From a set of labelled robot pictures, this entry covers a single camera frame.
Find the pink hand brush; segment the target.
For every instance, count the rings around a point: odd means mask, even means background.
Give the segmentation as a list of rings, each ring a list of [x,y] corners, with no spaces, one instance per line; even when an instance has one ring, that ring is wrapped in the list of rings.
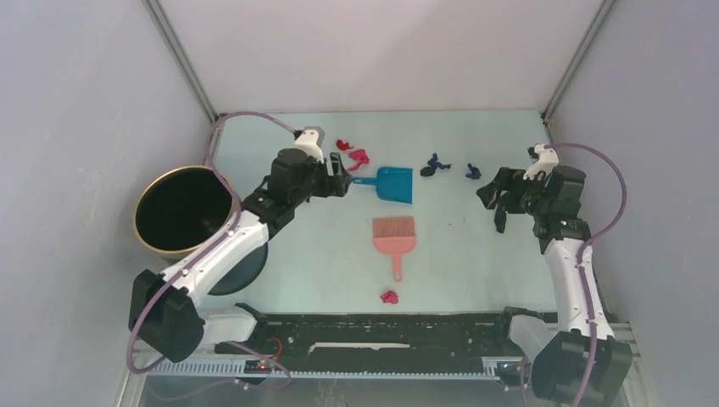
[[[403,280],[402,257],[416,245],[415,218],[387,217],[372,220],[373,244],[376,251],[388,256],[395,282]]]

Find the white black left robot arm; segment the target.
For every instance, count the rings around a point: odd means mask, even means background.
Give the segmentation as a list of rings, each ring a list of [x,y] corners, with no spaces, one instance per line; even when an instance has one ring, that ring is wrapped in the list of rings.
[[[345,196],[352,183],[340,153],[317,159],[282,149],[270,174],[242,202],[240,212],[198,249],[160,273],[145,270],[133,282],[127,352],[141,339],[163,359],[180,362],[204,345],[236,342],[258,353],[267,329],[248,307],[201,309],[215,286],[249,255],[256,255],[311,198]]]

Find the long black paper scrap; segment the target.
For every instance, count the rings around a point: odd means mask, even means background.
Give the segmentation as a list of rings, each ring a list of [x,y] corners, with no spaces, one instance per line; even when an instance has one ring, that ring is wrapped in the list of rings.
[[[495,210],[493,222],[495,224],[495,228],[498,233],[504,234],[505,227],[506,227],[506,221],[507,221],[506,211],[504,209],[497,208]]]

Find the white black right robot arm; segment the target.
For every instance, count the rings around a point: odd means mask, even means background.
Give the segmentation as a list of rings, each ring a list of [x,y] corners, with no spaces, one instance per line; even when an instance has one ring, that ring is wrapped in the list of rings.
[[[495,212],[497,232],[509,214],[528,214],[550,271],[557,306],[554,331],[536,312],[507,307],[505,321],[493,331],[503,354],[520,349],[532,367],[533,394],[557,404],[610,406],[633,362],[630,346],[620,342],[607,322],[594,281],[593,251],[586,221],[579,218],[586,175],[558,165],[529,176],[502,167],[477,190]]]

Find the pink paper scrap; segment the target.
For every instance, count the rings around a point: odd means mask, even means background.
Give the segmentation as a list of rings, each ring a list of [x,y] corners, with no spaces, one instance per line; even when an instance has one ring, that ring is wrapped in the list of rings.
[[[384,304],[398,304],[399,303],[399,296],[394,290],[387,290],[384,292],[380,299]]]

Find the blue plastic dustpan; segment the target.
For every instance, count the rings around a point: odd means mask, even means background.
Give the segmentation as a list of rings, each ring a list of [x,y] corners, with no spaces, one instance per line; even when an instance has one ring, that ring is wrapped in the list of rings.
[[[353,184],[373,186],[379,199],[413,203],[413,170],[404,167],[383,166],[374,177],[354,176]]]

